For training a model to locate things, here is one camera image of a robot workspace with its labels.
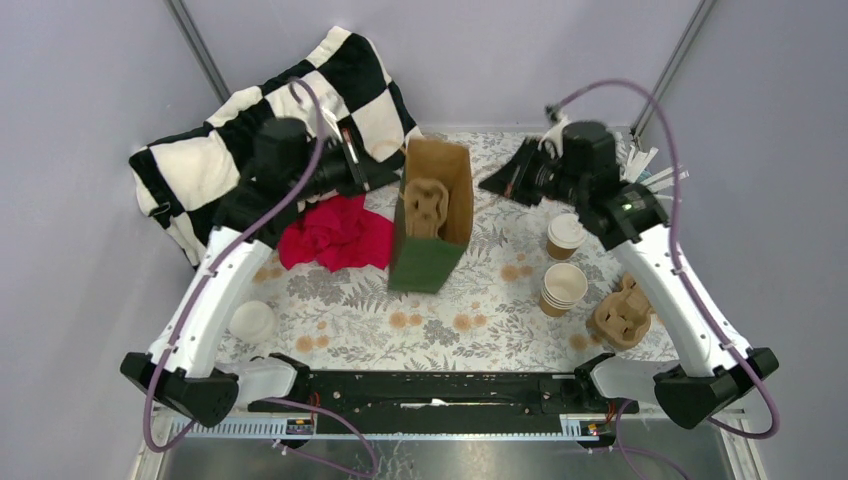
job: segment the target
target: paper cup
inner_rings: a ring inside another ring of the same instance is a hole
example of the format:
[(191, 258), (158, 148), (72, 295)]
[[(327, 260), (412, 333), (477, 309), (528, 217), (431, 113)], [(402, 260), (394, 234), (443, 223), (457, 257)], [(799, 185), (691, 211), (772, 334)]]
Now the paper cup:
[(577, 215), (565, 213), (548, 224), (548, 255), (554, 260), (568, 260), (586, 241), (586, 230)]
[(545, 272), (539, 307), (546, 315), (561, 317), (571, 310), (589, 291), (589, 281), (574, 265), (560, 263)]

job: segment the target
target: checkered cloth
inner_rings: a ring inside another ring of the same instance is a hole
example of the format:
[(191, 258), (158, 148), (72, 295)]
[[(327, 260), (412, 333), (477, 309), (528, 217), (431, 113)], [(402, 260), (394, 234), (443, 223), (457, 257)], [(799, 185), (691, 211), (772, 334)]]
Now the checkered cloth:
[[(263, 124), (275, 116), (296, 117), (314, 135), (314, 110), (289, 93), (292, 77), (302, 78), (319, 98), (340, 99), (333, 109), (339, 128), (348, 129), (386, 169), (402, 167), (398, 147), (421, 135), (371, 41), (333, 27), (305, 60), (261, 86), (234, 93), (202, 126), (130, 157), (139, 207), (177, 241), (192, 265), (203, 258), (220, 199), (238, 183)], [(309, 103), (305, 92), (299, 96)]]

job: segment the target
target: metal pole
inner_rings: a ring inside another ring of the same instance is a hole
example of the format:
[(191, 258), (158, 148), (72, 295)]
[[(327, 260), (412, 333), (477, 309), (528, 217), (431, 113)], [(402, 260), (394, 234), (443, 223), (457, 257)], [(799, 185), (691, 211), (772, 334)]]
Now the metal pole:
[(192, 53), (194, 53), (194, 58), (197, 59), (197, 63), (200, 65), (200, 69), (206, 76), (206, 80), (209, 81), (209, 85), (215, 92), (215, 96), (218, 97), (218, 100), (220, 100), (223, 104), (228, 98), (230, 98), (230, 89), (227, 87), (227, 83), (224, 81), (224, 76), (221, 75), (221, 71), (218, 70), (218, 66), (215, 65), (215, 61), (212, 59), (209, 49), (206, 48), (206, 43), (203, 42), (203, 37), (197, 30), (197, 26), (194, 24), (194, 20), (192, 20), (191, 15), (188, 12), (188, 8), (185, 6), (185, 2), (183, 2), (183, 0), (164, 1), (168, 6), (168, 9), (171, 11), (171, 14), (174, 16), (174, 20), (177, 22), (177, 26), (180, 28), (180, 31), (183, 32), (186, 43), (188, 43), (189, 48), (191, 48)]
[[(671, 58), (669, 58), (668, 63), (663, 69), (660, 79), (657, 81), (656, 85), (654, 85), (653, 95), (657, 100), (662, 100), (663, 95), (665, 95), (666, 90), (668, 90), (668, 86), (671, 84), (671, 81), (674, 79), (675, 74), (680, 68), (683, 59), (686, 58), (686, 55), (689, 53), (692, 43), (698, 37), (698, 34), (701, 32), (701, 27), (704, 26), (704, 23), (707, 21), (710, 13), (712, 13), (713, 7), (716, 3), (718, 3), (718, 0), (701, 0), (698, 4), (698, 8), (695, 9), (695, 13), (689, 20), (686, 30), (677, 42), (677, 46), (674, 48)], [(646, 102), (642, 111), (639, 113), (639, 117), (637, 117), (636, 121), (633, 123), (632, 131), (636, 138), (641, 137), (645, 132), (645, 127), (647, 127), (653, 114), (654, 109)]]

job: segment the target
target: floral tablecloth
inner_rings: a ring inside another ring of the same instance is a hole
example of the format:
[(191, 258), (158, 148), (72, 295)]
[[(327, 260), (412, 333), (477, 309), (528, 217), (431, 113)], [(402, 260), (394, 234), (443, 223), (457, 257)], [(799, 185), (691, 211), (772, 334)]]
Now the floral tablecloth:
[[(246, 344), (225, 334), (220, 361), (280, 352), (313, 369), (573, 370), (610, 351), (586, 329), (595, 306), (615, 287), (621, 266), (591, 237), (569, 260), (589, 279), (589, 292), (565, 317), (538, 307), (541, 278), (554, 262), (545, 252), (548, 221), (568, 207), (543, 201), (533, 209), (476, 189), (518, 149), (523, 134), (448, 134), (471, 149), (475, 184), (471, 244), (438, 295), (386, 289), (374, 267), (331, 274), (312, 263), (286, 271), (272, 255), (253, 279), (247, 300), (262, 300), (280, 317), (276, 335)], [(391, 218), (397, 185), (372, 192), (366, 208)], [(624, 356), (676, 357), (663, 325)]]

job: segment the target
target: brown paper bag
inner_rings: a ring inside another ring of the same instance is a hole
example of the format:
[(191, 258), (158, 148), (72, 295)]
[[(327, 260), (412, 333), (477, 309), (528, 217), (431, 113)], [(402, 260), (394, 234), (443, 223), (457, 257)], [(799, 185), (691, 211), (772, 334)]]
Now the brown paper bag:
[(407, 181), (432, 178), (448, 190), (448, 211), (437, 238), (415, 238), (406, 233), (403, 200), (395, 206), (389, 289), (436, 293), (444, 285), (471, 241), (474, 190), (468, 148), (437, 139), (409, 141), (401, 192)]

